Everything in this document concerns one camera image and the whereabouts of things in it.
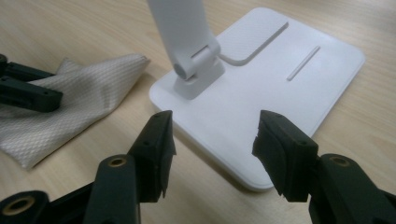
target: table surface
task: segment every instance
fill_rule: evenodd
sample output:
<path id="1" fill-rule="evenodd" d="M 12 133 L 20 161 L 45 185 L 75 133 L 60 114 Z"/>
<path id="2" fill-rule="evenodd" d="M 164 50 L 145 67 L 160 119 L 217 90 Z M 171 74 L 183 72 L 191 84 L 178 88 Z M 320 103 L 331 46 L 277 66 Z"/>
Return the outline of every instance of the table surface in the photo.
<path id="1" fill-rule="evenodd" d="M 396 194 L 396 1 L 205 0 L 215 35 L 254 7 L 269 7 L 360 48 L 366 63 L 313 139 L 319 155 L 356 161 Z M 0 152 L 0 199 L 39 189 L 57 199 L 93 181 L 99 161 L 126 153 L 155 110 L 149 87 L 171 68 L 146 1 L 0 1 L 0 50 L 15 63 L 55 72 L 62 59 L 90 64 L 139 52 L 151 59 L 110 115 L 23 170 Z M 276 190 L 241 187 L 175 134 L 177 155 L 165 199 L 141 205 L 142 223 L 310 223 L 307 203 Z"/>

